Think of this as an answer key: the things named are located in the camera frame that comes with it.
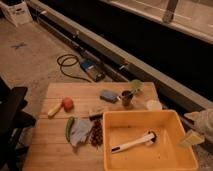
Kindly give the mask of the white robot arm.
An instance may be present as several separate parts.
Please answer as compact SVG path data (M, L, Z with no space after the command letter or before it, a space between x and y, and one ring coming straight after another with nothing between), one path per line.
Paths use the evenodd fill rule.
M189 127L179 145L190 147L205 141L213 144L213 108L185 113L181 121Z

